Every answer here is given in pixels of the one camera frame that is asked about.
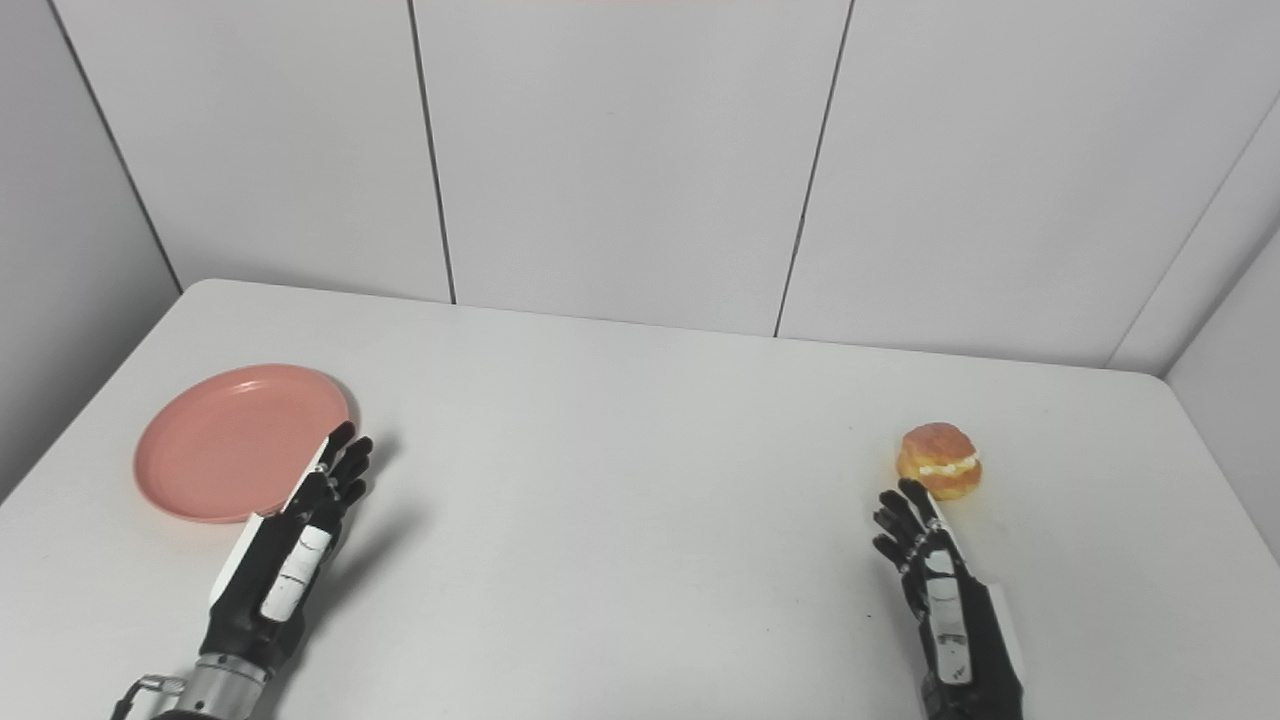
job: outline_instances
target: pink plate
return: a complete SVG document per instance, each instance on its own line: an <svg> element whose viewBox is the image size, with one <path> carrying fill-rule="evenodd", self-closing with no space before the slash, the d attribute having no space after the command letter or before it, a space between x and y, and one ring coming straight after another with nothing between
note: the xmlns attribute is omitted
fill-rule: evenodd
<svg viewBox="0 0 1280 720"><path fill-rule="evenodd" d="M133 456L142 495L201 523L236 523L288 500L324 438L347 419L328 377L297 365L214 375L151 420Z"/></svg>

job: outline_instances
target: tabletop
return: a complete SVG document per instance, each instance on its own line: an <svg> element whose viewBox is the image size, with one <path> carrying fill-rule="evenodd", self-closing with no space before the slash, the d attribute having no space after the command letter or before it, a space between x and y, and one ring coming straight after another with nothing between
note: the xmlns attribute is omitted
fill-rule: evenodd
<svg viewBox="0 0 1280 720"><path fill-rule="evenodd" d="M255 717L920 717L870 514L932 420L983 452L945 510L1029 719L1274 714L1280 568L1157 379L206 281L0 505L5 715L189 669L239 525L152 509L132 454L256 363L333 377L379 446Z"/></svg>

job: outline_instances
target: robotic arm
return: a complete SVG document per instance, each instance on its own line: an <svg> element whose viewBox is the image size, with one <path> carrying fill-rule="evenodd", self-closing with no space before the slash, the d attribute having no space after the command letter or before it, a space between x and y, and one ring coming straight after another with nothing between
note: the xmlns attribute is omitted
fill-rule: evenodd
<svg viewBox="0 0 1280 720"><path fill-rule="evenodd" d="M302 642L302 606L338 544L347 510L367 489L360 475L374 443L367 437L352 443L355 434L352 423L339 425L284 507L250 519L214 587L191 676L143 676L116 703L111 720L129 714L141 689L178 696L157 720L247 720L268 680Z"/></svg>
<svg viewBox="0 0 1280 720"><path fill-rule="evenodd" d="M929 666L920 694L929 720L1023 720L1023 685L991 591L969 573L924 486L901 479L899 489L879 496L872 518L887 534L873 544L901 574L919 623Z"/></svg>

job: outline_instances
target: panel seam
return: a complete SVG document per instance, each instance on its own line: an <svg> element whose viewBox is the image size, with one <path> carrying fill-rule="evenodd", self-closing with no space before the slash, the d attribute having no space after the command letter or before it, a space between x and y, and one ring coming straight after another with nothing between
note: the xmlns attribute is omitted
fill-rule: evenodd
<svg viewBox="0 0 1280 720"><path fill-rule="evenodd" d="M138 204L138 210L142 213L142 220L147 224L147 231L151 233L151 241L155 243L156 251L160 252L160 260L164 261L165 270L169 272L169 279L173 281L173 286L178 290L178 295L182 295L182 282L178 281L178 273L174 270L173 261L169 259L169 251L165 250L164 242L160 241L160 233L156 232L155 222L151 220L151 211L147 210L147 204L142 200L142 193L138 191L138 183L133 179L133 172L129 169L129 164L124 160L124 151L120 150L120 143L115 138L111 123L106 120L106 113L102 110L102 104L97 99L97 92L93 91L93 85L88 81L88 74L84 72L84 64L81 61L79 53L76 51L76 45L72 42L72 36L67 32L67 23L63 22L63 15L58 12L58 5L54 4L54 0L45 0L45 4L49 5L49 12L54 15L54 22L58 24L58 32L61 33L63 42L67 45L67 51L70 53L72 61L76 64L76 72L79 73L81 82L84 83L84 90L88 92L90 102L93 104L93 111L97 113L97 119L102 123L102 131L106 133L106 141L111 145L111 152L115 154L115 160L120 164L124 179L129 184L129 192L133 195L134 202Z"/></svg>
<svg viewBox="0 0 1280 720"><path fill-rule="evenodd" d="M1213 192L1210 193L1208 201L1204 204L1204 208L1201 209L1199 215L1196 217L1196 222L1192 223L1192 228L1187 233L1187 237L1184 237L1183 242L1178 246L1178 252L1174 252L1174 258L1165 266L1165 272L1160 274L1160 279L1157 279L1156 284L1152 286L1151 292L1147 295L1147 299L1143 301L1142 306L1138 307L1138 313L1134 314L1133 319L1129 322L1129 325L1125 328L1124 333L1120 334L1120 341L1116 342L1116 346L1111 350L1111 355L1108 355L1106 363L1102 364L1103 368L1110 368L1111 363L1115 361L1115 357L1120 352L1120 348L1124 347L1125 341L1129 340L1129 336L1133 333L1133 328L1137 327L1138 320L1142 319L1142 315L1147 311L1147 307L1151 305L1152 299L1156 297L1156 293L1160 291L1160 286L1162 286L1165 283L1165 278L1169 277L1169 272L1174 269L1174 265L1178 264L1178 259L1181 258L1183 252L1187 251L1187 246L1190 245L1192 238L1196 237L1196 231L1199 229L1201 223L1204 222L1204 218L1206 215L1208 215L1210 209L1213 208L1215 202L1217 202L1219 196L1222 193L1222 188L1226 187L1226 183L1231 179L1231 176L1235 174L1236 167L1239 167L1240 160L1243 160L1244 155L1249 151L1249 147L1253 145L1254 138L1257 138L1258 132L1262 131L1262 126L1266 124L1267 118L1270 118L1271 113L1275 111L1277 104L1280 104L1280 90L1277 90L1276 94L1271 97L1271 105L1267 108L1265 113L1262 113L1262 118L1257 122L1257 124L1253 126L1253 132L1249 133L1249 137L1244 141L1244 145L1240 147L1240 151L1235 154L1235 160L1231 161L1231 167L1226 169L1226 173L1222 176L1222 179L1217 183L1217 187L1215 187ZM1265 243L1267 240L1268 238L1265 237L1262 238L1262 242ZM1217 304L1221 302L1222 297L1224 295L1220 293ZM1217 309L1217 304L1213 304L1208 309L1208 311L1203 314L1201 322L1197 323L1196 325L1197 329L1192 333L1190 338L1184 341L1183 350L1179 350L1171 360L1166 359L1166 368L1172 366L1172 363L1176 361L1178 356L1180 356L1181 352L1185 351L1187 346L1190 345L1190 340L1194 338L1196 333L1198 333L1199 328L1204 325L1208 316L1212 315L1213 310Z"/></svg>
<svg viewBox="0 0 1280 720"><path fill-rule="evenodd" d="M1228 296L1230 296L1231 292L1235 290L1235 286L1240 284L1240 281L1244 279L1245 273L1249 272L1249 268L1253 266L1253 263L1258 259L1260 255L1262 255L1263 251L1266 251L1267 246L1271 245L1272 241L1275 241L1277 234L1280 234L1280 218L1277 218L1276 222L1271 223L1266 234L1262 237L1260 242L1254 245L1254 247L1249 251L1248 256L1240 263L1240 266L1236 268L1236 272L1231 277L1231 279L1228 281L1219 291L1219 293L1213 297L1213 302L1211 302L1208 309L1206 309L1204 314L1201 315L1201 319L1198 323L1196 323L1196 327L1192 328L1189 333L1187 333L1187 337L1183 338L1183 342L1178 346L1178 350L1174 351L1172 356L1165 361L1165 365L1160 369L1161 378L1169 375L1170 370L1174 369L1174 365L1176 365L1178 361L1181 360L1187 350L1192 346L1193 342L1196 342L1196 338L1199 336L1201 331L1204 329L1204 325L1207 325L1208 322L1213 319L1213 315L1217 314L1217 309L1222 306Z"/></svg>
<svg viewBox="0 0 1280 720"><path fill-rule="evenodd" d="M818 174L818 158L822 155L822 141L827 136L827 120L831 118L831 104L836 97L836 83L840 79L840 64L845 58L845 44L849 41L849 24L854 17L854 5L858 0L849 0L849 10L845 12L845 27L840 32L840 47L836 50L836 67L831 70L831 87L827 88L827 102L822 109L822 123L818 126L818 142L813 149L813 164L809 165L809 181L804 188L804 201L800 205L800 219L796 223L796 237L791 243L791 259L787 263L787 278L782 283L782 299L778 301L778 316L773 322L773 337L778 337L782 329L782 313L787 307L787 295L791 292L791 275L796 269L796 256L800 255L800 238L804 236L804 224L809 214L809 199L813 196L813 181Z"/></svg>
<svg viewBox="0 0 1280 720"><path fill-rule="evenodd" d="M417 94L422 102L422 126L426 129L426 154L431 163L431 187L435 190L435 213L440 222L440 250L444 252L444 274L449 282L449 302L458 304L458 293L453 286L453 256L449 252L449 232L444 223L444 196L440 192L440 170L435 159L435 133L431 129L431 108L426 101L426 70L422 68L422 41L417 32L417 9L413 0L404 0L408 6L410 33L413 36L413 69L417 73Z"/></svg>

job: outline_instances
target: white wall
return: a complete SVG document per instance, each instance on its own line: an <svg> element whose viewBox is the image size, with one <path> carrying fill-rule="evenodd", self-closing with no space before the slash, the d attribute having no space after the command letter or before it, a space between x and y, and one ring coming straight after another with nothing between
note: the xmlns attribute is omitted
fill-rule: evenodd
<svg viewBox="0 0 1280 720"><path fill-rule="evenodd" d="M177 295L47 4L0 3L0 498Z"/></svg>
<svg viewBox="0 0 1280 720"><path fill-rule="evenodd" d="M859 0L799 246L849 0L55 1L186 283L1161 373L1280 217L1267 0Z"/></svg>
<svg viewBox="0 0 1280 720"><path fill-rule="evenodd" d="M1280 241L1272 240L1169 373L1196 429L1280 556Z"/></svg>
<svg viewBox="0 0 1280 720"><path fill-rule="evenodd" d="M415 0L458 302L773 332L847 0Z"/></svg>
<svg viewBox="0 0 1280 720"><path fill-rule="evenodd" d="M449 300L403 0L56 0L184 286Z"/></svg>
<svg viewBox="0 0 1280 720"><path fill-rule="evenodd" d="M1107 364L1275 101L1276 37L1263 0L859 1L782 334Z"/></svg>

